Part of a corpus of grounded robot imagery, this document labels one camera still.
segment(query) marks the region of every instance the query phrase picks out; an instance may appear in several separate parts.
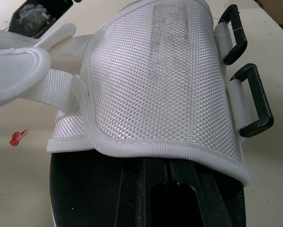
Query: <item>black plastic buckle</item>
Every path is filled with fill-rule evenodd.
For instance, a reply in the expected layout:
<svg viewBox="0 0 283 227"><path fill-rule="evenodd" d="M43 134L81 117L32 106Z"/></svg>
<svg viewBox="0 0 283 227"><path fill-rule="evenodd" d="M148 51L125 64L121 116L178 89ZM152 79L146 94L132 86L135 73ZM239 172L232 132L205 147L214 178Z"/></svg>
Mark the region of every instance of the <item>black plastic buckle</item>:
<svg viewBox="0 0 283 227"><path fill-rule="evenodd" d="M230 5L226 9L226 11L224 11L218 23L221 23L221 22L228 23L230 21L232 24L236 45L232 48L232 50L230 50L228 55L223 59L223 63L225 65L231 65L238 58L240 58L240 56L246 50L247 45L248 45L244 29L242 28L237 5Z"/></svg>
<svg viewBox="0 0 283 227"><path fill-rule="evenodd" d="M264 87L261 83L257 66L252 63L245 65L234 74L231 80L233 79L239 79L241 82L243 82L245 79L248 79L257 115L259 118L258 121L255 121L242 128L239 131L240 135L242 137L249 138L271 128L274 123L274 118L268 100L265 96Z"/></svg>

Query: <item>white table surface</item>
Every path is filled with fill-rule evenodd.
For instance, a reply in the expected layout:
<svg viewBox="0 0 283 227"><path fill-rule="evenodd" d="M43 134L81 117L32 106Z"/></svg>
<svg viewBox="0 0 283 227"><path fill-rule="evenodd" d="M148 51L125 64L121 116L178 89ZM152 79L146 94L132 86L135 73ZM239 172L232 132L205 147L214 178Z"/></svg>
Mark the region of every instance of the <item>white table surface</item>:
<svg viewBox="0 0 283 227"><path fill-rule="evenodd" d="M0 0L0 5L9 0ZM23 0L0 6L0 29ZM72 22L76 35L91 34L132 0L83 0L48 31ZM243 143L252 183L245 188L247 226L283 227L283 30L252 0L207 0L213 17L237 4L248 40L242 57L227 68L230 78L251 62L258 67L273 115L274 126ZM256 119L248 83L245 91ZM53 227L50 194L50 155L46 144L54 129L56 110L32 101L16 100L0 108L0 227ZM16 147L16 131L30 132Z"/></svg>

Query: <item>white strap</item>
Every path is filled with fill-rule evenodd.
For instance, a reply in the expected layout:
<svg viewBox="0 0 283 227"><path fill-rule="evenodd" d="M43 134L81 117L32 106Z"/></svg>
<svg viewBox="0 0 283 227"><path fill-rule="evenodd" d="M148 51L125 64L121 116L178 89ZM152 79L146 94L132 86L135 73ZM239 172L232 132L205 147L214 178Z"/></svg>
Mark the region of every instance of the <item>white strap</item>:
<svg viewBox="0 0 283 227"><path fill-rule="evenodd" d="M228 55L230 50L233 48L233 43L231 39L230 30L228 23L221 22L214 29L214 38L216 45L218 47L220 59L223 62L223 59Z"/></svg>
<svg viewBox="0 0 283 227"><path fill-rule="evenodd" d="M251 124L251 117L248 110L247 99L239 79L233 79L228 83L228 92L232 113L235 123L235 129L240 129Z"/></svg>
<svg viewBox="0 0 283 227"><path fill-rule="evenodd" d="M61 42L53 46L49 53L59 53L76 56L82 58L85 52L87 42L92 37L92 35L81 35L68 39L64 42Z"/></svg>
<svg viewBox="0 0 283 227"><path fill-rule="evenodd" d="M73 75L70 73L49 70L41 83L22 94L20 98L51 105L66 112L73 99L73 94L70 90L72 78Z"/></svg>

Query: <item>black object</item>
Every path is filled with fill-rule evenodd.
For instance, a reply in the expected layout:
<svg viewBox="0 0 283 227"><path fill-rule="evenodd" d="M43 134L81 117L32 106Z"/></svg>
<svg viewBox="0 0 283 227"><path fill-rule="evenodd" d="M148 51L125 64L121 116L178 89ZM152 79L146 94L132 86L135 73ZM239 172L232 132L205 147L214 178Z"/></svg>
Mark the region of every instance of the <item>black object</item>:
<svg viewBox="0 0 283 227"><path fill-rule="evenodd" d="M242 27L242 23L239 16L237 5L230 5L226 11L222 14L218 23L230 22L232 24L233 33L236 41L236 45L230 50L228 55L224 58L223 63L225 65L233 64L243 52L246 50L248 42Z"/></svg>
<svg viewBox="0 0 283 227"><path fill-rule="evenodd" d="M246 226L242 184L193 161L52 154L50 192L57 227Z"/></svg>
<svg viewBox="0 0 283 227"><path fill-rule="evenodd" d="M9 31L40 38L72 5L72 0L28 0L13 14Z"/></svg>
<svg viewBox="0 0 283 227"><path fill-rule="evenodd" d="M272 127L274 118L265 96L264 87L261 83L261 79L255 64L249 63L238 70L231 78L239 79L241 82L248 79L254 104L256 107L259 120L255 121L248 126L242 128L239 133L242 137L256 136L265 130Z"/></svg>

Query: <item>white mesh fabric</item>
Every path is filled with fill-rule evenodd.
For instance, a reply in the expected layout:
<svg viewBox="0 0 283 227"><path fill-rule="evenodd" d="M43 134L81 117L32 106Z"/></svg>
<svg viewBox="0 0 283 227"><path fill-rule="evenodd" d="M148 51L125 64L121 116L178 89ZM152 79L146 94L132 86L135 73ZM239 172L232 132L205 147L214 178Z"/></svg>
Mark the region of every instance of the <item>white mesh fabric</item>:
<svg viewBox="0 0 283 227"><path fill-rule="evenodd" d="M210 17L197 0L161 0L102 31L88 63L105 135L188 142L244 162Z"/></svg>

